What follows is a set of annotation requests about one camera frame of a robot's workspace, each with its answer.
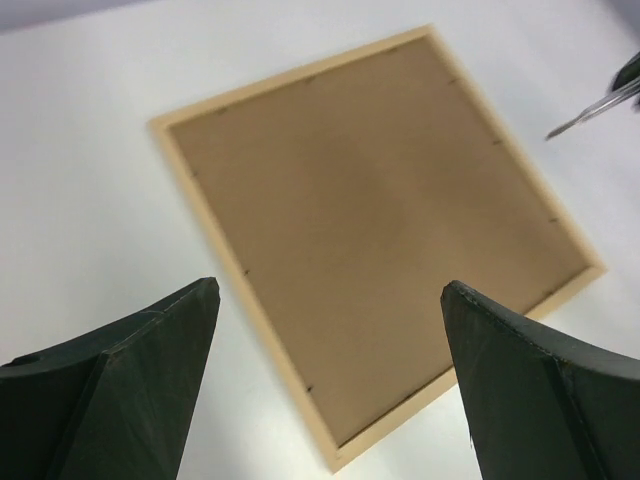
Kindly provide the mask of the small metal tool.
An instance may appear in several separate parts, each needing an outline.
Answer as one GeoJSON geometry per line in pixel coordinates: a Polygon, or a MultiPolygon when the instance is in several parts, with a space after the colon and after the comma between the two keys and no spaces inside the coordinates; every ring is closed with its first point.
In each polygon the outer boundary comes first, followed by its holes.
{"type": "Polygon", "coordinates": [[[555,128],[551,132],[549,132],[545,139],[550,140],[555,138],[570,128],[584,123],[586,121],[591,120],[592,118],[605,113],[606,111],[612,109],[613,107],[627,101],[631,97],[637,95],[639,93],[639,79],[629,82],[628,84],[620,87],[619,89],[608,93],[602,99],[596,101],[594,104],[588,106],[585,110],[583,110],[580,114],[578,114],[575,118],[569,120],[568,122],[560,125],[555,128]]]}

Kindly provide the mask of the light wooden picture frame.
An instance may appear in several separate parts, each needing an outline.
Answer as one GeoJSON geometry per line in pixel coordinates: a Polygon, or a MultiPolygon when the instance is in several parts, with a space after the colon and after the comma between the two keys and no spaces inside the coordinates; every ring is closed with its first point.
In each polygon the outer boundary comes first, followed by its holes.
{"type": "Polygon", "coordinates": [[[456,383],[449,282],[539,320],[605,270],[430,25],[149,126],[332,472],[456,383]]]}

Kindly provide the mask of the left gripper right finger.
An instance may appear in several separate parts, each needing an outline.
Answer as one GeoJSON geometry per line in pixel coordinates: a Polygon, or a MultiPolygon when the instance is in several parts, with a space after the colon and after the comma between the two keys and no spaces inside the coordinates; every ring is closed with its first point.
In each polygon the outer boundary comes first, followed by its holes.
{"type": "Polygon", "coordinates": [[[638,478],[638,360],[460,281],[443,289],[441,308],[483,478],[638,478]]]}

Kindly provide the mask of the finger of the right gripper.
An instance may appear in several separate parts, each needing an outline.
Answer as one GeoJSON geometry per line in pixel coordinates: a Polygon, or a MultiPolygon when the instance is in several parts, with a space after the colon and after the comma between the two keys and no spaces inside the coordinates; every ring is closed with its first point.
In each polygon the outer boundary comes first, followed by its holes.
{"type": "Polygon", "coordinates": [[[640,73],[640,52],[635,54],[617,72],[612,82],[612,89],[619,90],[639,77],[640,73]]]}

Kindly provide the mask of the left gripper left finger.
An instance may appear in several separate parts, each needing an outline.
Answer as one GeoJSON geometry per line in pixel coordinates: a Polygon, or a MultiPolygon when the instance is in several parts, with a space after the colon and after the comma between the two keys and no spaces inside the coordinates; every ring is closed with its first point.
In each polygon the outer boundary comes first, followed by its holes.
{"type": "Polygon", "coordinates": [[[212,277],[1,368],[5,479],[178,475],[220,307],[212,277]]]}

